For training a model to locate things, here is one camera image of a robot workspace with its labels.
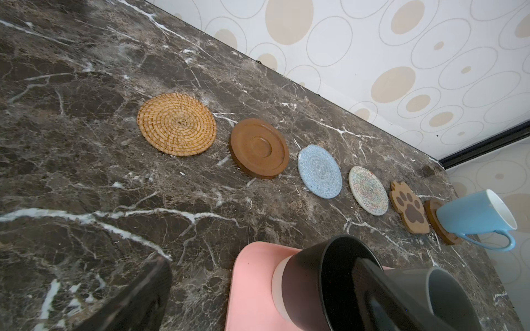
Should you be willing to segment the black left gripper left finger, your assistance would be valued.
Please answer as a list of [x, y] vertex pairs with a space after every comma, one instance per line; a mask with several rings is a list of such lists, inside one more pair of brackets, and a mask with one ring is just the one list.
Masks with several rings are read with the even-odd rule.
[[172, 285], [168, 259], [150, 261], [134, 281], [76, 330], [159, 330]]

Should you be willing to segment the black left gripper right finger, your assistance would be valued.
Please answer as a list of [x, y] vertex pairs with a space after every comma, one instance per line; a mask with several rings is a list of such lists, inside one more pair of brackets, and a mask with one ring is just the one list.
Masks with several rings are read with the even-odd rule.
[[452, 330], [392, 281], [368, 259], [352, 271], [363, 330]]

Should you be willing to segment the grey mug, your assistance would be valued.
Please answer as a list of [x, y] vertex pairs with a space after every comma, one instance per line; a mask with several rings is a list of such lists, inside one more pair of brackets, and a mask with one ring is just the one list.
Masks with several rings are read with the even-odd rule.
[[453, 329], [482, 329], [465, 290], [446, 270], [439, 267], [387, 269], [385, 274]]

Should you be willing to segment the black mug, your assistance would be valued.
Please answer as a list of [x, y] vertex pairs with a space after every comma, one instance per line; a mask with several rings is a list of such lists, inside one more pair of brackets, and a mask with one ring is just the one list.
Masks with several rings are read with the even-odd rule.
[[352, 277], [357, 259], [382, 268], [367, 245], [346, 234], [283, 259], [271, 285], [277, 311], [301, 330], [364, 330]]

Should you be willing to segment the paw print coaster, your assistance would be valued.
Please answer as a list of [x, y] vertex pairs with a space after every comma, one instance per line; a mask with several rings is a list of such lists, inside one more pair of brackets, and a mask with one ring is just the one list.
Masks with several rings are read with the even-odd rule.
[[411, 234], [428, 234], [429, 222], [421, 199], [403, 181], [392, 181], [389, 199]]

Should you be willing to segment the brown wooden coaster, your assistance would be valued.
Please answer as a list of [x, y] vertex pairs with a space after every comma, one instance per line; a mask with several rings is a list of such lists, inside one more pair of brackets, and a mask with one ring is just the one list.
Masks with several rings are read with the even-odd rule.
[[462, 244], [463, 240], [461, 238], [457, 237], [454, 233], [448, 233], [439, 222], [436, 212], [443, 205], [444, 201], [440, 201], [439, 199], [430, 199], [425, 201], [426, 217], [432, 228], [435, 230], [436, 234], [445, 242], [445, 244]]
[[260, 179], [278, 176], [289, 163], [284, 136], [271, 124], [257, 118], [244, 119], [235, 125], [229, 149], [243, 172]]

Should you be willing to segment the multicolour woven coaster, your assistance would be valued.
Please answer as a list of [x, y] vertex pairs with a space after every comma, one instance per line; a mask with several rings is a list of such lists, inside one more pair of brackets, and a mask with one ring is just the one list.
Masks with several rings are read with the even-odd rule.
[[381, 181], [370, 170], [354, 166], [349, 171], [349, 187], [360, 206], [369, 214], [384, 215], [389, 208], [389, 197]]

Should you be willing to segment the light blue mug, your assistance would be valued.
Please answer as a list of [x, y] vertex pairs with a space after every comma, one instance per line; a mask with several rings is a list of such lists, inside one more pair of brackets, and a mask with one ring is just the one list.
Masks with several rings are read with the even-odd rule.
[[[516, 219], [504, 201], [490, 189], [448, 202], [437, 209], [436, 216], [448, 233], [482, 248], [509, 252], [516, 247], [516, 240], [510, 234], [518, 229]], [[500, 234], [509, 243], [505, 247], [493, 247], [470, 238], [486, 233]]]

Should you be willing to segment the grey woven coaster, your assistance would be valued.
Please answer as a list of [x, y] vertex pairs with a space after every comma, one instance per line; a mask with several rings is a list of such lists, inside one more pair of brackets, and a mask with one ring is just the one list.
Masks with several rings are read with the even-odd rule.
[[298, 171], [305, 186], [318, 197], [332, 199], [342, 190], [340, 167], [320, 146], [308, 145], [299, 151]]

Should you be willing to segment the rattan woven coaster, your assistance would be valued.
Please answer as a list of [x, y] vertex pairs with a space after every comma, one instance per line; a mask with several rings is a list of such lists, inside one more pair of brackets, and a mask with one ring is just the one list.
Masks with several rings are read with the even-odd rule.
[[176, 92], [145, 102], [137, 114], [137, 124], [150, 145], [176, 157], [208, 150], [217, 136], [213, 113], [198, 99]]

